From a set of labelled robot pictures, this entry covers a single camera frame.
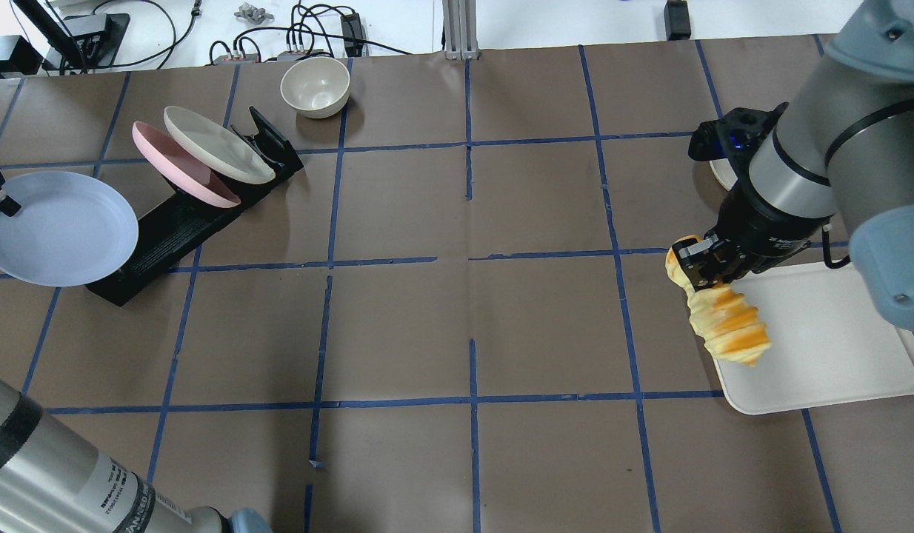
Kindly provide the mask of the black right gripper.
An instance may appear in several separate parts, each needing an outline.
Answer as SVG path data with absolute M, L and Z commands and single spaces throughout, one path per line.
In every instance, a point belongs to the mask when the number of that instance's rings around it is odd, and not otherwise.
M 757 192 L 735 185 L 722 201 L 717 222 L 703 236 L 673 244 L 681 279 L 696 292 L 763 273 L 809 247 L 830 217 L 790 215 Z

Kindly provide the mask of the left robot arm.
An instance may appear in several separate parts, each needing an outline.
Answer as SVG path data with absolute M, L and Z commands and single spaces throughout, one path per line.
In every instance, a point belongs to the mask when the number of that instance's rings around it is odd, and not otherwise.
M 0 269 L 81 286 L 135 252 L 139 223 L 113 188 L 75 172 L 0 171 Z M 268 532 L 244 507 L 185 510 L 0 378 L 0 531 Z

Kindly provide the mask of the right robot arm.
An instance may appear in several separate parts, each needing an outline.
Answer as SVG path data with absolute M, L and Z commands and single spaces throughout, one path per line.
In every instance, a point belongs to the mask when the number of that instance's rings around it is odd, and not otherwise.
M 914 1 L 864 1 L 792 101 L 700 124 L 688 155 L 735 176 L 715 226 L 673 245 L 693 291 L 771 269 L 840 215 L 879 315 L 914 332 Z

